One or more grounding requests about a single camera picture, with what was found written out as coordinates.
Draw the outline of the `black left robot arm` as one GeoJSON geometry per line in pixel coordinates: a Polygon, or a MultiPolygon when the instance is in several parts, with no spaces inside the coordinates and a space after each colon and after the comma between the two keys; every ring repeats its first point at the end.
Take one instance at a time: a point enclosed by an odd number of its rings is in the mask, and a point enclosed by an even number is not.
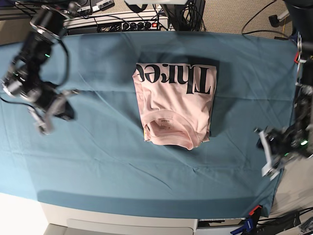
{"type": "Polygon", "coordinates": [[[258,148],[267,157],[279,160],[313,155],[313,2],[287,0],[285,5],[297,30],[294,122],[286,130],[255,129],[259,134],[258,148]]]}

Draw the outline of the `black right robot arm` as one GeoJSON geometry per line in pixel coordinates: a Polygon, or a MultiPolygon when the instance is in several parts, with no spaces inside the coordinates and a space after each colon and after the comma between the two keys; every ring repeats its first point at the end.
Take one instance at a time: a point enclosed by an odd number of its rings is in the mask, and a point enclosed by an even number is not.
{"type": "Polygon", "coordinates": [[[3,91],[11,97],[20,96],[23,101],[18,105],[26,106],[35,116],[42,111],[46,117],[75,118],[66,98],[73,92],[57,93],[57,88],[66,84],[70,70],[69,52],[62,41],[67,30],[64,22],[76,17],[79,7],[74,0],[43,4],[30,21],[32,30],[2,79],[3,91]],[[40,78],[41,66],[50,58],[55,43],[62,47],[66,63],[63,79],[57,84],[40,78]]]}

